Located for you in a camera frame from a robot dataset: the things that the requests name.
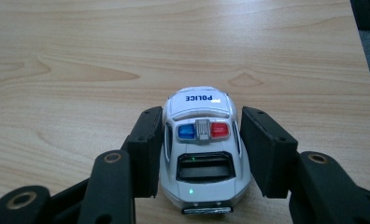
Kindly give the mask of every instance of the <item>blue light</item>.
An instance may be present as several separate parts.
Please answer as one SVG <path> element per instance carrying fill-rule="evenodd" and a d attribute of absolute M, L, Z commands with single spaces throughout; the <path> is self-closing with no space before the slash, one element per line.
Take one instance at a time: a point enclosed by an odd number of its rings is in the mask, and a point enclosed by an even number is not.
<path fill-rule="evenodd" d="M 194 125 L 185 124 L 178 127 L 178 137 L 183 139 L 194 138 Z"/>

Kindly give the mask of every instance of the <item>red light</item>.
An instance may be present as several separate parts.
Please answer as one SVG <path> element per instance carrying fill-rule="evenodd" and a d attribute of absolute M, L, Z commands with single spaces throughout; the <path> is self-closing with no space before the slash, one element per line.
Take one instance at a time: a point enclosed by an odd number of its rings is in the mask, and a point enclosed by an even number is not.
<path fill-rule="evenodd" d="M 223 138 L 229 135 L 228 125 L 226 123 L 211 123 L 211 137 Z"/>

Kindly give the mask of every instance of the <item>wooden table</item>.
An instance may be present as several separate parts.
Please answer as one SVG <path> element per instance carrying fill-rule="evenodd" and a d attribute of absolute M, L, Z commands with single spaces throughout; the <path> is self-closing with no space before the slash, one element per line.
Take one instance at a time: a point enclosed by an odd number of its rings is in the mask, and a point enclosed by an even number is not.
<path fill-rule="evenodd" d="M 299 151 L 370 189 L 370 75 L 349 0 L 0 1 L 0 197 L 54 195 L 120 148 L 139 114 L 211 85 L 269 113 Z M 183 216 L 162 194 L 137 223 L 288 223 L 252 183 L 225 216 Z"/>

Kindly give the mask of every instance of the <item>white toy car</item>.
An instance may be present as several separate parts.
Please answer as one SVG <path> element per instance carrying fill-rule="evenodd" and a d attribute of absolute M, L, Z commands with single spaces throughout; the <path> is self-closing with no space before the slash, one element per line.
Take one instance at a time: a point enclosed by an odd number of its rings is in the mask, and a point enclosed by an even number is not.
<path fill-rule="evenodd" d="M 233 212 L 251 180 L 235 104 L 212 87 L 185 88 L 164 106 L 160 181 L 182 214 Z"/>

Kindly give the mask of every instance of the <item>police car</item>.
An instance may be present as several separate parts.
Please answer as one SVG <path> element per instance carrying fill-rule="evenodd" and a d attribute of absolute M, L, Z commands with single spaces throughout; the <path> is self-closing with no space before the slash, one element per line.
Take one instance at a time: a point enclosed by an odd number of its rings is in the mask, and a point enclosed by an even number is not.
<path fill-rule="evenodd" d="M 233 212 L 251 180 L 235 104 L 212 87 L 185 88 L 164 106 L 160 182 L 182 214 Z"/>

